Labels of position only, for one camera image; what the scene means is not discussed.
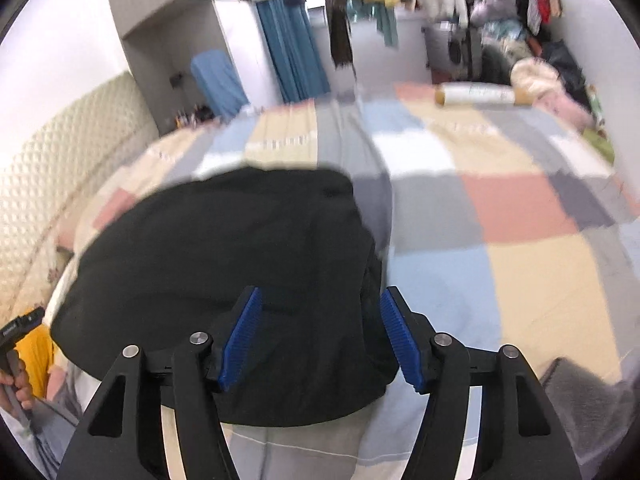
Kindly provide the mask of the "left hand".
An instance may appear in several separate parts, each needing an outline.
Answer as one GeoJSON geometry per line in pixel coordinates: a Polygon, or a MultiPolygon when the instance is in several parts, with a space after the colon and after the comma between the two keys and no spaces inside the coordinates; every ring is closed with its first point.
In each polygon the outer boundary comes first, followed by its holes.
{"type": "Polygon", "coordinates": [[[23,361],[18,362],[18,374],[12,376],[4,370],[0,373],[1,382],[1,408],[17,418],[18,411],[12,404],[12,399],[17,400],[25,411],[30,411],[34,406],[35,396],[32,393],[28,373],[23,361]]]}

